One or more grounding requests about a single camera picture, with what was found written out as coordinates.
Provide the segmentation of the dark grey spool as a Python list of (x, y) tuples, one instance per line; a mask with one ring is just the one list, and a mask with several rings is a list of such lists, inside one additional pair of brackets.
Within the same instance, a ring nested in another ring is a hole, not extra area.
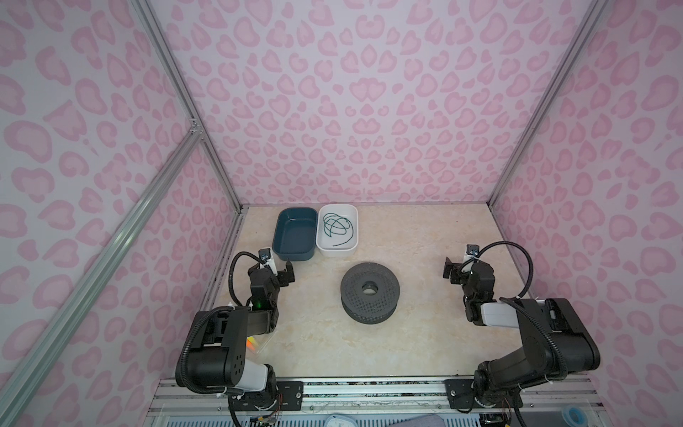
[(376, 325), (390, 318), (398, 307), (400, 284), (396, 275), (379, 263), (359, 263), (343, 276), (341, 305), (353, 320)]

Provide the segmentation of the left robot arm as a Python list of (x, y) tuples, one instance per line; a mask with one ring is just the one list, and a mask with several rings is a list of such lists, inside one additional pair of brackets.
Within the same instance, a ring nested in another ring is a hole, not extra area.
[(249, 306), (199, 311), (191, 324), (175, 369), (175, 382), (196, 394), (220, 394), (257, 410), (280, 405), (274, 368), (247, 359), (250, 337), (272, 333), (279, 321), (279, 294), (295, 282), (291, 262), (283, 270), (248, 271)]

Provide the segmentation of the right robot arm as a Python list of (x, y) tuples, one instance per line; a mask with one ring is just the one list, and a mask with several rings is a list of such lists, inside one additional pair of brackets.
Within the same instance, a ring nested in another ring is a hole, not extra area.
[(467, 414), (505, 402), (519, 407), (526, 389), (599, 367), (598, 345), (569, 300), (496, 299), (494, 269), (477, 259), (462, 263), (446, 259), (443, 278), (462, 288), (469, 322), (479, 327), (514, 328), (521, 339), (517, 350), (480, 363), (471, 382), (445, 382), (452, 409)]

